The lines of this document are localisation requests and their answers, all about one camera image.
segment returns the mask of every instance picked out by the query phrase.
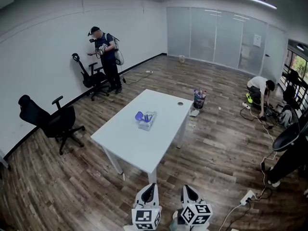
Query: white t-shirt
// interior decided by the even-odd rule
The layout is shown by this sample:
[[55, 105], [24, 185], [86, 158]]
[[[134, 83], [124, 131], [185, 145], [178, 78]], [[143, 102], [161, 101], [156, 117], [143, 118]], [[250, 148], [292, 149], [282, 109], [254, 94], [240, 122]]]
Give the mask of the white t-shirt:
[[247, 83], [247, 86], [248, 87], [257, 87], [260, 89], [260, 92], [264, 94], [265, 92], [265, 88], [266, 88], [266, 82], [268, 80], [261, 77], [261, 76], [256, 76], [256, 77], [253, 77], [250, 81], [248, 81]]

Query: electrical outlet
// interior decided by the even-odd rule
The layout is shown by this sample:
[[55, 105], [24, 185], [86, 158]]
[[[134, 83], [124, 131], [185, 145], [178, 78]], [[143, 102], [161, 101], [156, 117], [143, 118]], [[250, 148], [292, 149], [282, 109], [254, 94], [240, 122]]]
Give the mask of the electrical outlet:
[[253, 193], [253, 191], [249, 190], [248, 193], [246, 193], [245, 197], [242, 198], [241, 205], [243, 205], [243, 206], [246, 205], [247, 204], [246, 200], [248, 198], [252, 198], [253, 196], [255, 196], [255, 194]]
[[250, 110], [250, 106], [246, 103], [242, 103], [242, 106], [244, 106], [247, 110]]

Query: bucket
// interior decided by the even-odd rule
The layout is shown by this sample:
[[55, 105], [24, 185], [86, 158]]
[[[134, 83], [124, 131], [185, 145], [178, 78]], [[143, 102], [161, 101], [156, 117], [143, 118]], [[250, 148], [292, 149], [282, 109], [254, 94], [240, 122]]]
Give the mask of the bucket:
[[179, 61], [180, 61], [180, 63], [183, 64], [185, 62], [185, 56], [183, 56], [183, 55], [179, 56]]
[[193, 106], [196, 109], [202, 109], [205, 98], [206, 98], [206, 91], [202, 92], [202, 90], [195, 90]]

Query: black pants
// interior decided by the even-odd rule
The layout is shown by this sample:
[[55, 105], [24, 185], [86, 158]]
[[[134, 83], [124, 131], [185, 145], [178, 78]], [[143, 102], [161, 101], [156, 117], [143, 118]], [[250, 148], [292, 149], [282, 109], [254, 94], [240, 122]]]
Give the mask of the black pants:
[[268, 172], [268, 180], [276, 183], [281, 178], [292, 173], [308, 161], [308, 141], [305, 136], [300, 135], [294, 145], [288, 146], [288, 149], [280, 157], [273, 170]]
[[111, 87], [114, 89], [120, 88], [122, 85], [121, 85], [120, 75], [117, 71], [116, 60], [111, 59], [106, 61], [104, 59], [101, 59], [101, 62]]
[[254, 86], [251, 86], [251, 87], [248, 87], [247, 86], [247, 89], [249, 90], [250, 92], [250, 97], [251, 98], [261, 98], [261, 92], [260, 92], [260, 89], [257, 88], [257, 87], [254, 87]]

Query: white robot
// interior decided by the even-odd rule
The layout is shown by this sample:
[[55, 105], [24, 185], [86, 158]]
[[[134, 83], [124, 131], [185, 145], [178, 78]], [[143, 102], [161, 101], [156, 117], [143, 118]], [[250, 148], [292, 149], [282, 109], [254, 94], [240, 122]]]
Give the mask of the white robot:
[[139, 191], [133, 207], [131, 210], [133, 225], [125, 226], [124, 230], [156, 230], [162, 212], [159, 206], [157, 185], [152, 183]]
[[202, 199], [199, 192], [188, 185], [181, 191], [183, 209], [173, 214], [170, 231], [208, 231], [209, 219], [213, 215], [211, 205]]

